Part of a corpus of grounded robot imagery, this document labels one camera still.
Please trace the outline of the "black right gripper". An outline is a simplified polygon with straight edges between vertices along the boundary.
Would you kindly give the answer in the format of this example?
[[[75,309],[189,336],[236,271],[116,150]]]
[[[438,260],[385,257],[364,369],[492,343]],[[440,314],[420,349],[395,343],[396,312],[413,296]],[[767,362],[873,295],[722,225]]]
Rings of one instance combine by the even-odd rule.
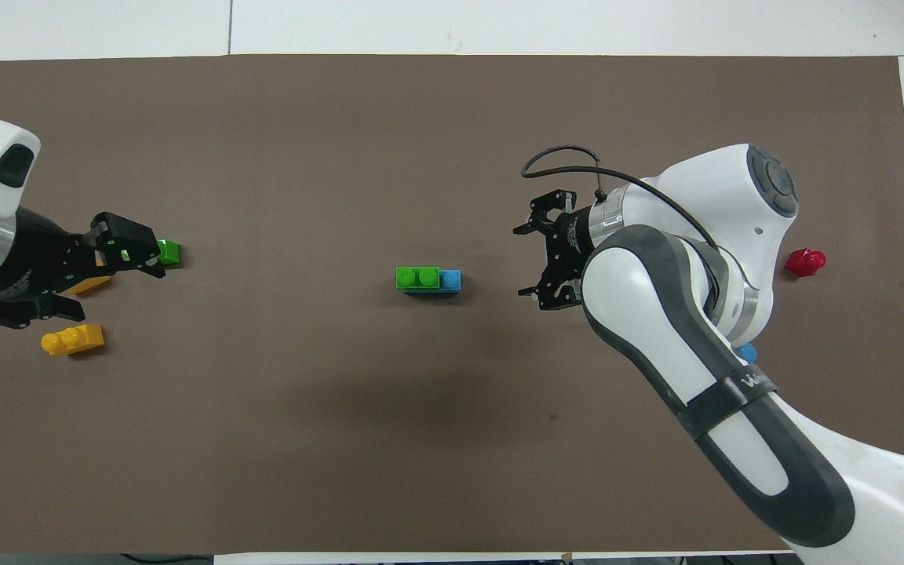
[[[518,290],[518,297],[530,297],[539,310],[556,311],[582,305],[582,272],[593,251],[589,222],[600,204],[575,209],[574,191],[555,190],[530,201],[530,215],[513,228],[513,235],[538,232],[550,236],[550,264],[542,269],[534,286]]]

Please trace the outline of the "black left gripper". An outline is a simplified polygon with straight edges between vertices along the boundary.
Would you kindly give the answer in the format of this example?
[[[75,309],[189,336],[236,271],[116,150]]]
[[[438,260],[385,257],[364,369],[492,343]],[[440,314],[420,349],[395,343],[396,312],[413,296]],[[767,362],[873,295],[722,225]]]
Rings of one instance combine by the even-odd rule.
[[[101,272],[138,271],[165,278],[153,229],[111,212],[91,221],[91,246],[103,261]],[[36,319],[82,321],[82,304],[64,292],[98,278],[96,254],[82,237],[24,207],[16,211],[16,231],[0,265],[0,326],[25,329]]]

